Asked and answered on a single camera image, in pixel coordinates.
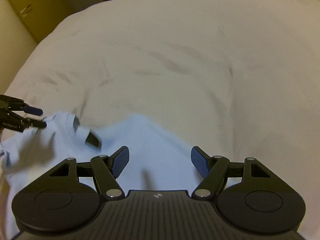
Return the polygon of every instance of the cabinet door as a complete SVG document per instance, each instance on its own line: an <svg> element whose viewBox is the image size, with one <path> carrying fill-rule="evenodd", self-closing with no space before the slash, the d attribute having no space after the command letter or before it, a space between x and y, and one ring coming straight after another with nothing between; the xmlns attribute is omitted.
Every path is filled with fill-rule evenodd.
<svg viewBox="0 0 320 240"><path fill-rule="evenodd" d="M30 33L40 42L73 13L68 0L9 0Z"/></svg>

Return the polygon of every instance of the beige wall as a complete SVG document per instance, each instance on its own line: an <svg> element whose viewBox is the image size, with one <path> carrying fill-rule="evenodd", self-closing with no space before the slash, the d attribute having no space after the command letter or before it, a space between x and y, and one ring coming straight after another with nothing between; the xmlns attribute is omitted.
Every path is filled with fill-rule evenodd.
<svg viewBox="0 0 320 240"><path fill-rule="evenodd" d="M7 0L0 0L0 94L3 94L36 47Z"/></svg>

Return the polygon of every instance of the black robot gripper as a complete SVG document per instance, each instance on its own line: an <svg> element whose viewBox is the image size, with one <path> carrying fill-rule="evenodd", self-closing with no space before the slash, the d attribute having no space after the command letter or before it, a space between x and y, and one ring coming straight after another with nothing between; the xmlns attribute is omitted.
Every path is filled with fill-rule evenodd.
<svg viewBox="0 0 320 240"><path fill-rule="evenodd" d="M87 163L67 158L22 189L12 201L17 240L226 239L302 240L302 197L254 158L233 163L193 147L203 180L186 190L130 190L116 182L129 149ZM92 177L96 191L79 182ZM228 178L242 177L225 189Z"/></svg>

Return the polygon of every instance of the logo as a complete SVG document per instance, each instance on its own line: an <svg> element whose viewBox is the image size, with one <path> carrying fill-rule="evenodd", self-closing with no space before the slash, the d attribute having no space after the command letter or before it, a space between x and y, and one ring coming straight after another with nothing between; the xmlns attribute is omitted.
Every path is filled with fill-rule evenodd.
<svg viewBox="0 0 320 240"><path fill-rule="evenodd" d="M17 125L13 125L13 124L5 123L5 122L2 122L2 125L6 125L6 126L9 126L9 127L12 127L12 128L18 128L18 126L17 126Z"/></svg>
<svg viewBox="0 0 320 240"><path fill-rule="evenodd" d="M156 193L153 195L155 198L159 199L161 197L163 197L163 195L161 193Z"/></svg>

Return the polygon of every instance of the white comforter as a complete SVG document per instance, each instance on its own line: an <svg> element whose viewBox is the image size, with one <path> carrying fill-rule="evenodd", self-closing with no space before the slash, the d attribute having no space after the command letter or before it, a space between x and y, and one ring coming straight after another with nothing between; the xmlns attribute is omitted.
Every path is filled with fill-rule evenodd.
<svg viewBox="0 0 320 240"><path fill-rule="evenodd" d="M302 195L316 239L319 22L318 0L108 1L65 19L6 94L94 127L136 112L210 155L256 157Z"/></svg>

